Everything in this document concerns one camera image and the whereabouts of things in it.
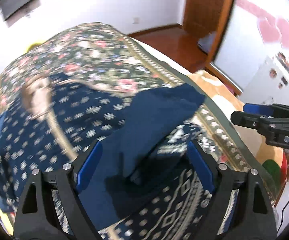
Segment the white wall socket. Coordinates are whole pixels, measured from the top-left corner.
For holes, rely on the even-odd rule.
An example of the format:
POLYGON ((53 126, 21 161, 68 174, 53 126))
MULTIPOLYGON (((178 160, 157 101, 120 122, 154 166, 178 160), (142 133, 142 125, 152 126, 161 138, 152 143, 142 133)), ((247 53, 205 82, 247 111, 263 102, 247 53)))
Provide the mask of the white wall socket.
POLYGON ((139 24, 140 23, 140 18, 139 17, 134 17, 133 18, 133 23, 134 24, 139 24))

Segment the navy patterned hooded garment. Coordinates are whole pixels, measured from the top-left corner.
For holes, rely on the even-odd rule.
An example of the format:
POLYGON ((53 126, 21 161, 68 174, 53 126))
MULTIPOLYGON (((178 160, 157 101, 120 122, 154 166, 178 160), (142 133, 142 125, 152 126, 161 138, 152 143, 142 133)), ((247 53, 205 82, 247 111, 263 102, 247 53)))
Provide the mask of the navy patterned hooded garment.
POLYGON ((0 207, 18 239, 188 239, 217 164, 184 84, 134 96, 65 74, 27 84, 0 115, 0 207))

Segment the white sliding door with hearts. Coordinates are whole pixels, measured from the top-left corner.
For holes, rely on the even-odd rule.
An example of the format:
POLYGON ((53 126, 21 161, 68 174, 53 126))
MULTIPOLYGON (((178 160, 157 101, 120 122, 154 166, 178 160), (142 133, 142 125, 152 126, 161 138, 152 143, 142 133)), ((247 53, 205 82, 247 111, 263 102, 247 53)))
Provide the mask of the white sliding door with hearts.
POLYGON ((242 102, 289 105, 289 0, 235 0, 213 64, 242 102))

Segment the green floral bedspread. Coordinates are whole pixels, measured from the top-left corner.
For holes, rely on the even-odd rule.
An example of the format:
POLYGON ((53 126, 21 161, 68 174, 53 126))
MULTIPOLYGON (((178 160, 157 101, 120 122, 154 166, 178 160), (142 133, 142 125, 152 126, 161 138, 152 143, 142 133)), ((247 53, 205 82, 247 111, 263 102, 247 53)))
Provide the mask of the green floral bedspread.
POLYGON ((132 38, 111 25, 85 23, 53 36, 40 46, 11 62, 0 74, 0 113, 15 100, 21 85, 36 74, 65 73, 90 81, 105 90, 136 93, 156 87, 188 83, 206 95, 195 120, 206 131, 203 146, 216 160, 237 171, 259 171, 269 198, 275 202, 280 183, 257 161, 248 139, 259 143, 258 135, 237 132, 230 122, 233 109, 216 102, 203 74, 181 74, 166 60, 159 60, 132 38))

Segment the beige patterned blanket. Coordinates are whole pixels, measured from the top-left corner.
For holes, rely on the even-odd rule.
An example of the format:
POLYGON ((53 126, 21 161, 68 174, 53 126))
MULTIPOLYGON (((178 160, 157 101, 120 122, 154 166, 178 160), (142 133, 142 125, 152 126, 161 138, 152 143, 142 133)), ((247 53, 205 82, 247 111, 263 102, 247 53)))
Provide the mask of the beige patterned blanket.
POLYGON ((204 70, 198 70, 188 77, 220 108, 259 163, 272 161, 278 168, 283 167, 283 149, 266 144, 266 137, 260 133, 261 121, 266 118, 265 115, 245 112, 244 103, 220 79, 204 70))

